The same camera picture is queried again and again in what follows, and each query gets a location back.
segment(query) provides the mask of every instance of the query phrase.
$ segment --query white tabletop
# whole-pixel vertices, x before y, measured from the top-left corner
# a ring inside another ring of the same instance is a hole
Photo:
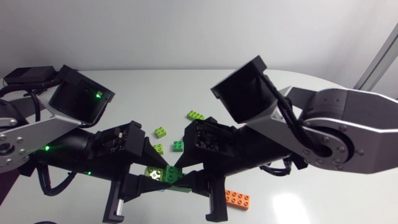
[[[163,144],[163,157],[174,164],[181,153],[172,152],[173,141],[182,139],[190,123],[190,110],[212,116],[221,124],[236,125],[210,88],[231,70],[133,70],[81,72],[116,93],[95,132],[130,120],[142,124],[152,144]],[[267,70],[279,89],[294,85],[312,90],[338,85],[294,72]],[[162,126],[167,135],[156,139]],[[200,169],[189,167],[184,172]],[[130,172],[143,174],[133,165]],[[67,171],[50,168],[53,185]],[[251,169],[226,179],[226,189],[251,196],[248,211],[228,208],[228,223],[398,223],[398,169],[373,175],[350,174],[309,167],[293,168],[287,177],[274,177]],[[36,172],[19,177],[0,207],[1,223],[30,224],[43,220],[62,223],[101,223],[110,182],[77,175],[70,186],[55,197],[44,196]],[[123,206],[124,223],[205,223],[208,198],[166,190],[142,194]]]

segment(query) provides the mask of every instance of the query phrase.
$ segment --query lime green lego brick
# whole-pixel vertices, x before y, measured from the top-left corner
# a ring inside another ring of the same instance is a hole
[[[160,155],[163,155],[163,145],[162,144],[157,144],[157,145],[154,145],[153,147]]]
[[[175,141],[173,144],[173,152],[182,152],[184,149],[183,141]]]
[[[157,128],[157,129],[155,130],[155,134],[156,134],[156,136],[157,136],[158,138],[164,137],[164,136],[166,136],[166,130],[165,130],[164,128],[162,128],[162,127]]]
[[[164,178],[165,171],[161,168],[148,166],[145,169],[145,176],[150,177],[154,180],[162,181]]]
[[[192,121],[195,120],[195,119],[200,119],[200,120],[204,120],[205,119],[205,117],[202,114],[200,114],[198,112],[195,112],[195,111],[190,111],[187,114],[187,118],[192,120]]]

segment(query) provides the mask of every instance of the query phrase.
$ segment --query metal frame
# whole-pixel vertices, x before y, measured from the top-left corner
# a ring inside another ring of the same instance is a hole
[[[354,89],[371,91],[398,56],[398,24],[392,30]]]
[[[0,144],[14,147],[10,154],[0,156],[0,173],[18,168],[29,160],[30,153],[81,125],[81,121],[52,108],[47,100],[39,100],[51,113],[49,119],[0,132]]]

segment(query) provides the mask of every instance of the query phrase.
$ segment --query screw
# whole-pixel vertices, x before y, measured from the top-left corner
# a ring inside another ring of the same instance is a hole
[[[340,159],[334,159],[333,162],[334,162],[335,164],[339,164],[341,161],[340,161]]]
[[[15,126],[15,125],[17,125],[18,124],[18,121],[17,120],[15,120],[15,119],[11,119],[10,120],[10,125],[11,126]]]
[[[337,148],[337,150],[338,150],[339,152],[345,152],[345,151],[346,151],[346,148],[344,148],[343,146],[340,146],[340,147]]]
[[[345,131],[347,131],[347,126],[341,125],[341,126],[339,127],[339,129],[340,129],[340,131],[345,132]]]
[[[322,141],[328,142],[328,141],[329,141],[329,137],[328,137],[328,136],[324,136],[324,137],[322,138]]]
[[[358,153],[358,155],[360,156],[363,156],[363,154],[365,154],[365,152],[362,149],[358,149],[356,153]]]

